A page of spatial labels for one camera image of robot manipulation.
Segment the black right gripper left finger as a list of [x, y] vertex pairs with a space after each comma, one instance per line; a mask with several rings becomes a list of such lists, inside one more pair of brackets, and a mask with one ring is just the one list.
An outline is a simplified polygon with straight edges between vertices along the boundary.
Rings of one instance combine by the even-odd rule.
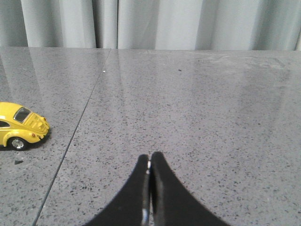
[[140, 155], [118, 194], [87, 226], [148, 226], [150, 214], [148, 156]]

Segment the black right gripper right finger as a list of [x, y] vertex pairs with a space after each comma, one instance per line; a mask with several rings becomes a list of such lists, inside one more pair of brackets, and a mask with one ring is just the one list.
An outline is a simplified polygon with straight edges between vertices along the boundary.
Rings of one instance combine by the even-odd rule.
[[182, 185], [161, 152], [151, 157], [151, 191], [156, 226], [227, 226]]

